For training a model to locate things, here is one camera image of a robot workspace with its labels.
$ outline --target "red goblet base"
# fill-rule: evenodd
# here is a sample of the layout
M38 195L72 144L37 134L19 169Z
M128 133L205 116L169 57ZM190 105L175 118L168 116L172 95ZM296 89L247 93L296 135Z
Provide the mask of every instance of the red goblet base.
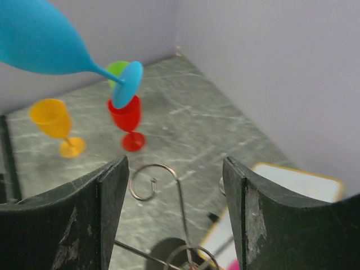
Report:
M130 132L121 141L123 148L129 152L139 151L145 145L145 137L138 132Z

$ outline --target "white wall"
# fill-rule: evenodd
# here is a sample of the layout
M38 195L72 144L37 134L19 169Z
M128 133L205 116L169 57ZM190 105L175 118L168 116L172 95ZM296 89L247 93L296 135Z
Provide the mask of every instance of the white wall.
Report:
M117 60L144 64L174 55L174 0L50 0L80 32L101 66ZM101 77L93 73L45 76L0 63L0 110L52 97Z
M181 0L182 51L299 167L360 192L360 2Z

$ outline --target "yellow goblet base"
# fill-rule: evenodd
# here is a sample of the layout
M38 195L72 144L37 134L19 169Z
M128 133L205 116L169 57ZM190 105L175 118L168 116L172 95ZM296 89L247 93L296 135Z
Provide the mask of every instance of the yellow goblet base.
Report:
M64 158L75 158L86 149L86 143L79 137L72 137L63 142L58 151Z

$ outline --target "board with yellow edge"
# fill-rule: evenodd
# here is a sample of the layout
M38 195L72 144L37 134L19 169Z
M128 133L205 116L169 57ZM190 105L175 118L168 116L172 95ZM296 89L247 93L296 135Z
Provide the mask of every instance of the board with yellow edge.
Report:
M258 163L252 170L280 186L313 199L333 203L344 196L344 184L335 178L268 163ZM200 245L214 254L232 237L230 215L225 208L220 219L210 228ZM208 259L205 253L200 253L200 256L205 260ZM217 261L221 269L227 269L234 260L236 260L236 250L232 241L217 256Z

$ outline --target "gray countertop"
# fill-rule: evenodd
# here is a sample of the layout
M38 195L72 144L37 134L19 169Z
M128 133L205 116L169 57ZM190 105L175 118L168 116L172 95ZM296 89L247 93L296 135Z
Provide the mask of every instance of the gray countertop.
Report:
M60 141L42 134L28 118L28 108L8 116L14 154L24 197L74 180L113 158L126 154L130 171L148 163L173 168L182 181L190 238L198 243L210 226L208 212L219 214L225 198L218 187L222 160L233 156L251 167L263 161L292 166L254 124L191 63L174 57L145 67L138 92L143 108L138 131L147 143L140 152L125 152L125 133L111 121L106 102L107 82L82 88L59 99L73 117L73 136L86 140L86 152L76 159L58 154ZM136 182L140 195L150 192L149 177L159 180L158 195L140 203L128 192L117 239L141 250L166 237L183 238L175 181L162 169L149 169ZM143 259L114 247L111 270L143 269Z

